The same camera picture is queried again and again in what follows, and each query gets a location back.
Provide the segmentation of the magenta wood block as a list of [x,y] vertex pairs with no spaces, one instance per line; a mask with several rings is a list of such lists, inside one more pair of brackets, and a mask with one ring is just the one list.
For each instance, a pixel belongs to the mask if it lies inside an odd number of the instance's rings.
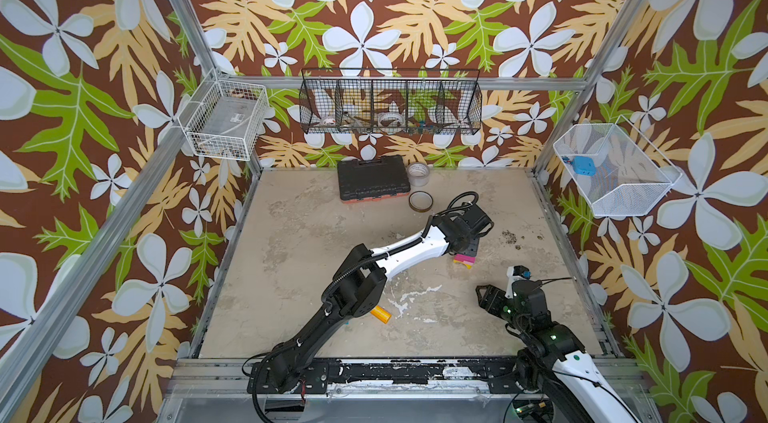
[[453,261],[455,263],[461,263],[466,266],[473,266],[475,263],[475,258],[467,255],[457,254],[453,257]]

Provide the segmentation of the orange cylinder block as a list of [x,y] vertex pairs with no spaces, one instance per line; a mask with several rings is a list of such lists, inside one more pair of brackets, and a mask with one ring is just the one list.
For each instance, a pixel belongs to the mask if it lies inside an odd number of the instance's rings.
[[392,315],[382,308],[381,306],[375,306],[371,311],[370,314],[375,317],[378,321],[380,321],[383,324],[388,324]]

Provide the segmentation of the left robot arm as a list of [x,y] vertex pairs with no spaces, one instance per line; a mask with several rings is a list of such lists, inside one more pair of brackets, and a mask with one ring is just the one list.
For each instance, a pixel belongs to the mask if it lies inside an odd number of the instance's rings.
[[493,226],[477,204],[465,203],[430,216],[421,231],[393,244],[374,249],[355,246],[324,289],[320,307],[308,323],[253,365],[250,392],[294,389],[320,349],[344,324],[379,305],[390,279],[427,260],[470,249]]

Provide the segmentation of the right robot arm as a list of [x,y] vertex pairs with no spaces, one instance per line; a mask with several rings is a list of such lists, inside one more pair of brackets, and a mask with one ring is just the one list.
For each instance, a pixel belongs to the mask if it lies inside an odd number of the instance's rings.
[[505,289],[475,288],[478,306],[505,322],[523,343],[513,370],[524,390],[541,392],[567,422],[637,422],[639,418],[600,373],[573,331],[555,321],[543,280],[518,278]]

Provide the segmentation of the brown tape roll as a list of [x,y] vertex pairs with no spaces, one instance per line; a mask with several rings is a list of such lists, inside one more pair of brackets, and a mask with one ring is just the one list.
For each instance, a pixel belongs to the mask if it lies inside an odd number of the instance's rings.
[[408,198],[409,207],[417,213],[426,213],[433,208],[434,198],[426,191],[414,191]]

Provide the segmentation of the black tool case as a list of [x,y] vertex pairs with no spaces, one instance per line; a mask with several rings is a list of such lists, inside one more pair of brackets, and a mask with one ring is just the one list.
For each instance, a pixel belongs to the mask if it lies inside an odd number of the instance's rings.
[[411,191],[400,156],[342,161],[337,165],[337,176],[339,197],[345,203],[396,197]]

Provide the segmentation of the white tape roll in basket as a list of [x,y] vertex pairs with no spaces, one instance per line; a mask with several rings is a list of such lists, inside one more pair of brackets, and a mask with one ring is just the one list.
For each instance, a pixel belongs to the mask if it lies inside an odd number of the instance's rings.
[[397,133],[405,124],[405,118],[397,112],[384,112],[377,115],[377,124],[382,130]]

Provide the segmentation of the blue object in basket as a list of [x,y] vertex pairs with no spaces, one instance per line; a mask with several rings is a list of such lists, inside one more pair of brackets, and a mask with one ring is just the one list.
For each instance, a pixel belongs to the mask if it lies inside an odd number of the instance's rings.
[[597,174],[597,167],[590,157],[574,156],[570,160],[570,166],[576,175],[593,177]]

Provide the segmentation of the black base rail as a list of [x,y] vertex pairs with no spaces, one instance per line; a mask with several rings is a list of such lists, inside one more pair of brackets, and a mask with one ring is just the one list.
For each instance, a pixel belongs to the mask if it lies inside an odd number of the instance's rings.
[[316,358],[298,373],[289,394],[320,395],[333,385],[383,382],[388,386],[414,386],[426,389],[444,381],[481,382],[492,394],[512,394],[537,390],[544,373],[528,361],[514,356],[468,358]]

